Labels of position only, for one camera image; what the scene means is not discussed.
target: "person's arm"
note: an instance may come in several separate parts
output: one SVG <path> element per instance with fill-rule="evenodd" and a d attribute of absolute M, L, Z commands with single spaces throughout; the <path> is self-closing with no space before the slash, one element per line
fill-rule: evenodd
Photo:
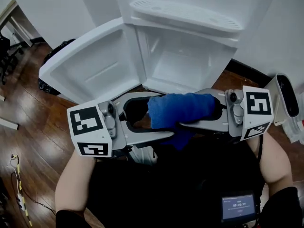
<path fill-rule="evenodd" d="M 56 186 L 56 212 L 70 210 L 83 215 L 95 163 L 95 158 L 80 156 L 74 151 Z"/>
<path fill-rule="evenodd" d="M 259 142 L 259 136 L 247 140 L 249 147 L 256 156 L 259 151 Z M 269 186 L 269 197 L 284 188 L 293 186 L 288 156 L 269 133 L 264 134 L 260 170 L 265 182 Z"/>

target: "wooden floor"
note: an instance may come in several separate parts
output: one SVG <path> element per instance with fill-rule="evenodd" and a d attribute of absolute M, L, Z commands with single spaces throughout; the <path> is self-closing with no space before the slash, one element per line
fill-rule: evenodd
<path fill-rule="evenodd" d="M 13 179 L 14 191 L 11 184 L 13 169 L 8 167 L 11 154 L 20 157 L 23 189 L 33 199 L 54 208 L 57 181 L 74 150 L 67 123 L 67 108 L 74 104 L 38 89 L 39 68 L 50 50 L 46 43 L 28 48 L 7 84 L 1 87 L 6 100 L 0 102 L 0 116 L 19 123 L 17 131 L 0 126 L 0 176 L 10 196 L 7 207 L 12 215 L 12 227 L 27 227 L 28 223 L 14 198 L 16 180 Z M 214 88 L 241 89 L 242 85 L 257 86 L 224 71 Z M 295 186 L 299 188 L 304 207 L 304 146 L 290 144 L 281 127 L 271 126 L 269 132 L 290 158 Z M 33 227 L 55 227 L 55 216 L 48 209 L 34 204 L 27 197 L 25 199 Z M 86 218 L 92 227 L 102 227 L 89 212 Z"/>

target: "chair leg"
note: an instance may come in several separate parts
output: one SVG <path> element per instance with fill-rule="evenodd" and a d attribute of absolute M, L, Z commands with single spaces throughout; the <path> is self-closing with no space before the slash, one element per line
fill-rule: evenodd
<path fill-rule="evenodd" d="M 18 124 L 17 123 L 13 123 L 13 122 L 5 120 L 1 117 L 0 117 L 0 125 L 5 126 L 5 127 L 9 127 L 9 128 L 15 129 L 15 130 L 18 129 Z"/>

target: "baseboard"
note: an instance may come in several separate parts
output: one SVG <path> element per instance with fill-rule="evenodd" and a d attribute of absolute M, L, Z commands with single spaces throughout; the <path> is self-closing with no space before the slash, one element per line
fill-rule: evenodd
<path fill-rule="evenodd" d="M 256 69 L 234 59 L 232 59 L 228 63 L 228 65 L 226 66 L 226 70 L 252 80 L 253 82 L 257 83 L 261 88 L 264 88 L 272 79 L 266 74 L 263 74 L 260 71 L 257 71 Z"/>
<path fill-rule="evenodd" d="M 36 44 L 36 43 L 42 43 L 42 42 L 46 42 L 46 41 L 42 37 L 37 37 L 37 38 L 30 39 L 30 42 L 33 44 Z M 22 41 L 15 45 L 10 46 L 10 48 L 16 48 L 18 46 L 26 47 L 27 43 L 25 41 Z"/>

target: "person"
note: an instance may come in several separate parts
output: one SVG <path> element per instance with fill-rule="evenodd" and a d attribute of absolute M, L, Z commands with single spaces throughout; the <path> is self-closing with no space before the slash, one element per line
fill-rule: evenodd
<path fill-rule="evenodd" d="M 263 139 L 259 162 L 260 136 L 227 145 L 197 138 L 181 152 L 158 154 L 154 167 L 97 162 L 74 152 L 56 187 L 56 226 L 90 227 L 84 219 L 88 207 L 106 228 L 219 227 L 219 193 L 253 190 L 259 205 L 267 183 L 269 200 L 258 215 L 261 228 L 302 227 L 290 161 L 268 133 Z"/>

